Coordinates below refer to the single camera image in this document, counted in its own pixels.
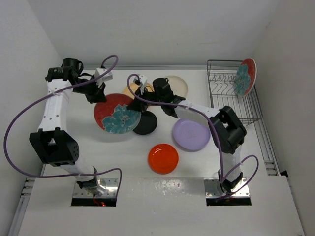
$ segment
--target white wall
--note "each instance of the white wall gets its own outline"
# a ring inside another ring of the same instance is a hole
[[[314,9],[314,0],[282,0],[254,55],[264,118],[309,236],[315,235]]]
[[[32,101],[46,93],[45,76],[61,59],[26,0],[1,1],[0,7],[0,134]],[[25,171],[39,173],[41,162],[29,143],[36,131],[44,104],[17,121],[9,138],[9,153]],[[0,235],[7,235],[25,176],[7,163],[0,151]]]
[[[28,0],[60,56],[202,64],[252,56],[279,0]]]

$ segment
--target white table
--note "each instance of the white table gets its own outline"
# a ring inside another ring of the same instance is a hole
[[[121,93],[131,73],[153,79],[167,75],[182,77],[188,84],[187,99],[209,106],[205,70],[116,70],[106,83],[105,93]],[[103,171],[119,167],[123,181],[116,207],[70,206],[73,177],[37,179],[19,236],[35,235],[303,235],[301,223],[285,177],[270,177],[264,166],[254,125],[246,127],[247,136],[241,156],[255,154],[259,170],[249,184],[252,206],[206,206],[203,178],[217,177],[218,150],[213,140],[201,151],[185,152],[172,140],[175,118],[160,107],[150,107],[158,119],[154,133],[138,136],[110,135],[98,127],[94,105],[85,96],[73,94],[70,100],[68,133],[79,143],[80,157]],[[148,166],[150,149],[160,143],[176,147],[180,160],[168,175],[154,173]],[[242,166],[246,177],[255,169],[255,160]],[[46,166],[45,175],[64,174]],[[106,177],[118,177],[110,173]],[[174,190],[170,184],[181,183]]]

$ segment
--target metal wire rack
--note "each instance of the metal wire rack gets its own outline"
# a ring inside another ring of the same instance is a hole
[[[249,125],[262,118],[256,88],[244,97],[239,97],[234,88],[236,72],[242,61],[208,60],[207,74],[212,108],[231,107],[243,125]],[[221,70],[220,65],[227,64],[228,70]]]

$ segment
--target floral plate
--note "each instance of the floral plate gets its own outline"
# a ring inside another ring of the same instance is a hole
[[[102,129],[112,134],[124,134],[137,127],[141,113],[127,109],[132,98],[115,93],[107,95],[106,99],[94,108],[95,120]]]
[[[246,96],[254,86],[257,75],[256,63],[252,58],[245,59],[236,72],[234,83],[238,96]]]

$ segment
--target flower pattern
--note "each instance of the flower pattern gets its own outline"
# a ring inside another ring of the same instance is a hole
[[[250,87],[251,78],[248,74],[248,66],[241,65],[236,72],[235,78],[235,92],[239,96],[244,96],[246,90]]]
[[[118,105],[110,117],[102,120],[105,130],[112,134],[124,134],[133,130],[140,122],[141,113],[128,110],[127,105]]]

